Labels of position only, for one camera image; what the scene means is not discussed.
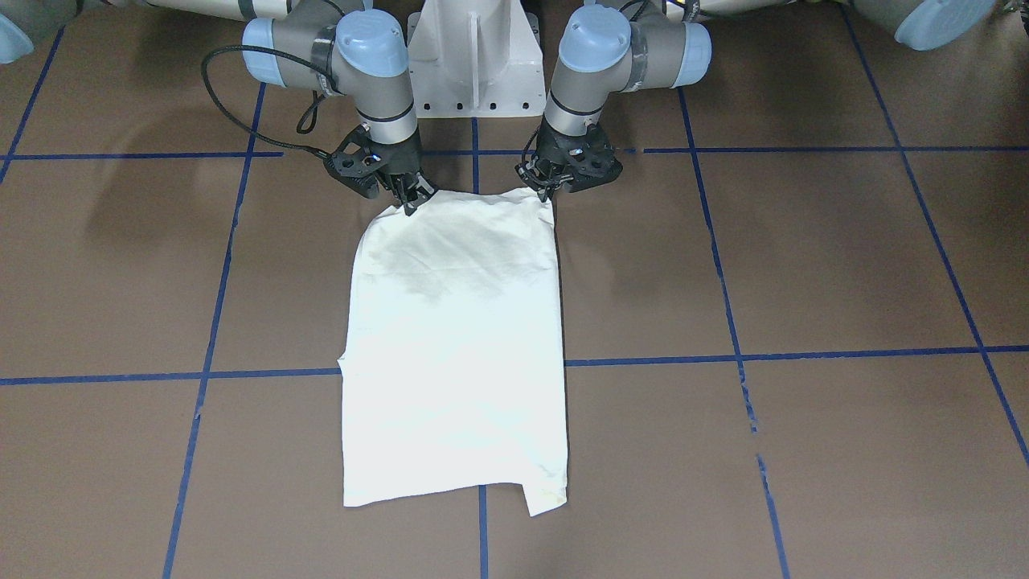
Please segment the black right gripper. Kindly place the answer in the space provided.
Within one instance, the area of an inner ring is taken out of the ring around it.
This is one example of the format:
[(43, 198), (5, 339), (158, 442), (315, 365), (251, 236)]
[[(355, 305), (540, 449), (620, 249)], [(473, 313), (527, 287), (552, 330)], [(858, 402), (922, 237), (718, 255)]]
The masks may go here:
[(323, 164), (330, 176), (364, 198), (378, 198), (379, 188), (385, 187), (411, 216), (438, 192), (423, 175), (421, 155), (418, 129), (403, 142), (383, 144), (375, 142), (369, 129), (358, 125)]

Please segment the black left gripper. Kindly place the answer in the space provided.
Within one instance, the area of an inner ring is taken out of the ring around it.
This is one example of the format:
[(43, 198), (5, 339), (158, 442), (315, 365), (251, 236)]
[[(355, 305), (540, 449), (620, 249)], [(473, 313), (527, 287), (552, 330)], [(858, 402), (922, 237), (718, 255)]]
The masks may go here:
[(526, 187), (532, 188), (541, 202), (559, 191), (574, 193), (612, 183), (622, 172), (615, 149), (602, 126), (591, 124), (581, 136), (563, 134), (541, 121), (527, 143), (535, 144), (535, 153), (514, 165), (514, 172)]

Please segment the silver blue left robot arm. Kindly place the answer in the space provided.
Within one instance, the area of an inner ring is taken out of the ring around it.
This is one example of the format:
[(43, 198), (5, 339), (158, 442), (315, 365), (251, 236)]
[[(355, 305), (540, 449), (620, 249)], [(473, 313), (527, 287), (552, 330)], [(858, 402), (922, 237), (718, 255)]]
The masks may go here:
[(699, 82), (710, 67), (704, 23), (772, 6), (769, 1), (683, 1), (669, 19), (665, 1), (587, 1), (570, 15), (558, 46), (543, 120), (514, 168), (538, 198), (605, 186), (620, 176), (601, 117), (608, 98)]

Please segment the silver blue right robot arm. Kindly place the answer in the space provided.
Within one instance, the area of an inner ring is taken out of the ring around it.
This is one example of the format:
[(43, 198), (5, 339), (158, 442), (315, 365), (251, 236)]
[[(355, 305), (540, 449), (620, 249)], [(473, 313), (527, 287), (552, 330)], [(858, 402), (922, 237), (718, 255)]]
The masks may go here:
[(358, 125), (332, 151), (279, 142), (251, 128), (255, 139), (315, 155), (364, 198), (389, 191), (405, 214), (437, 193), (422, 170), (409, 49), (392, 14), (371, 1), (165, 1), (162, 7), (244, 23), (239, 43), (213, 49), (201, 63), (203, 84), (223, 115), (228, 109), (208, 73), (221, 55), (242, 55), (250, 76), (264, 84), (312, 92), (298, 132), (309, 131), (330, 97), (351, 97), (358, 114)]

